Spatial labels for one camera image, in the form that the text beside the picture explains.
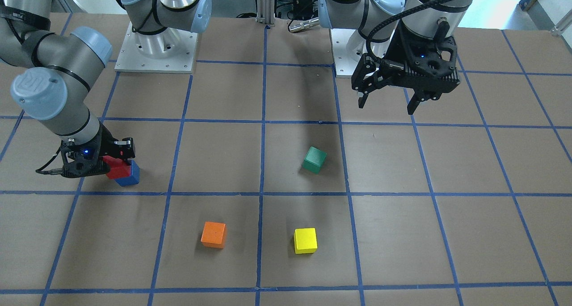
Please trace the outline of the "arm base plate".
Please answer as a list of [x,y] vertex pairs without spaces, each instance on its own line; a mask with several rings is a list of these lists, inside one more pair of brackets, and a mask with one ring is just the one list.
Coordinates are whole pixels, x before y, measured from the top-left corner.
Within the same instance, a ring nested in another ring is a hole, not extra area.
[[114,69],[131,73],[191,74],[198,34],[167,28],[157,35],[133,32],[128,25]]
[[366,40],[357,29],[331,29],[330,36],[336,76],[351,78],[361,55],[366,52]]

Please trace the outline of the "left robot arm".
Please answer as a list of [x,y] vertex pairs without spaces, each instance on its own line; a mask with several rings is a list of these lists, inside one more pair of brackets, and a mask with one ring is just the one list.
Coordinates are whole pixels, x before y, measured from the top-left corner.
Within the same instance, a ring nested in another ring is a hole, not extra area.
[[317,0],[335,68],[364,107],[386,86],[409,88],[412,115],[460,85],[453,33],[473,0]]

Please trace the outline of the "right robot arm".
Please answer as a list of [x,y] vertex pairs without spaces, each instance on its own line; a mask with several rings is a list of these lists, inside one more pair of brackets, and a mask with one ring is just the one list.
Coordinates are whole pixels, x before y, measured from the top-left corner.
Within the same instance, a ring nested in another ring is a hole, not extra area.
[[[131,36],[143,56],[163,58],[182,50],[178,31],[203,33],[212,0],[116,0],[130,17]],[[1,0],[1,62],[23,67],[10,86],[13,100],[31,118],[61,139],[41,175],[65,178],[107,175],[136,184],[133,138],[116,139],[84,104],[112,56],[112,44],[99,31],[81,26],[67,37],[50,29],[51,0]]]

